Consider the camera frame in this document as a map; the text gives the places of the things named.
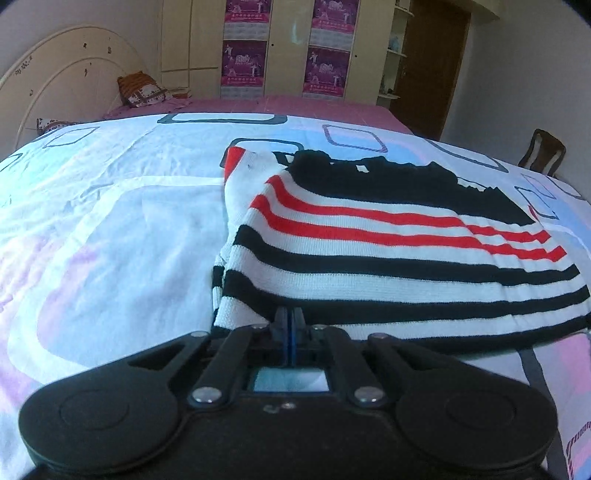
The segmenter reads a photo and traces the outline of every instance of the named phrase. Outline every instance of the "gray wall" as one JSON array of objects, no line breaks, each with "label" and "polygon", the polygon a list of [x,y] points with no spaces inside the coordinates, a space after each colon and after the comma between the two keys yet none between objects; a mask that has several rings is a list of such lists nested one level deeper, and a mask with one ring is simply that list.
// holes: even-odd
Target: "gray wall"
[{"label": "gray wall", "polygon": [[468,47],[441,140],[517,163],[545,129],[567,147],[558,176],[591,199],[591,27],[561,0],[506,0]]},{"label": "gray wall", "polygon": [[16,0],[0,14],[0,77],[29,48],[75,25],[108,28],[126,39],[158,73],[162,0]]}]

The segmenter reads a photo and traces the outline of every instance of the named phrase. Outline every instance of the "striped sweater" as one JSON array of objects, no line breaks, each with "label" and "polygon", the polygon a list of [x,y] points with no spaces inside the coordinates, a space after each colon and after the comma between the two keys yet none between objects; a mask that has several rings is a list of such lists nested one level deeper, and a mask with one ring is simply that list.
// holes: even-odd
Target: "striped sweater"
[{"label": "striped sweater", "polygon": [[565,250],[499,189],[445,168],[227,152],[229,236],[213,275],[214,329],[273,321],[278,306],[354,339],[488,351],[587,326],[589,291]]}]

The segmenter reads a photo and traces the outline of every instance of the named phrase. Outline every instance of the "patterned pillow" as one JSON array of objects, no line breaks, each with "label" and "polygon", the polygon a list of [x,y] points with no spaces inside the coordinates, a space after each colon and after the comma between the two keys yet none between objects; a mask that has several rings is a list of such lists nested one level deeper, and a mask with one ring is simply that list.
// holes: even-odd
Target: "patterned pillow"
[{"label": "patterned pillow", "polygon": [[64,122],[62,120],[49,120],[47,118],[37,119],[37,135],[42,136],[47,132],[59,130],[60,128],[69,127],[70,125],[78,125],[80,122]]},{"label": "patterned pillow", "polygon": [[131,106],[147,106],[170,100],[166,88],[158,86],[156,81],[142,71],[117,79],[122,98]]}]

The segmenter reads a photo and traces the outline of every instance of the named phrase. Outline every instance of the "purple poster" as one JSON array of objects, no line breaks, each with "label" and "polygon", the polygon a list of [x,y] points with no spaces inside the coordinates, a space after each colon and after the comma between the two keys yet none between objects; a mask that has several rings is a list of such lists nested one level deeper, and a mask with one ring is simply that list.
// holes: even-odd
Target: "purple poster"
[{"label": "purple poster", "polygon": [[358,9],[359,0],[314,0],[312,28],[352,34]]},{"label": "purple poster", "polygon": [[345,94],[349,52],[332,48],[308,48],[304,93],[342,97]]},{"label": "purple poster", "polygon": [[269,23],[272,0],[226,0],[225,22]]},{"label": "purple poster", "polygon": [[267,42],[225,40],[222,53],[222,85],[262,87]]}]

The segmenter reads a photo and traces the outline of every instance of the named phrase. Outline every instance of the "cream headboard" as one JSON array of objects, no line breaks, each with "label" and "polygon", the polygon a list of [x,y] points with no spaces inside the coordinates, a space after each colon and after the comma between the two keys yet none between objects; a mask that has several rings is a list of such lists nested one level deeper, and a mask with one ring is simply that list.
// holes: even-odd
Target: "cream headboard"
[{"label": "cream headboard", "polygon": [[121,105],[117,77],[144,70],[135,49],[80,26],[39,42],[0,79],[0,161],[37,136],[37,118],[90,122]]}]

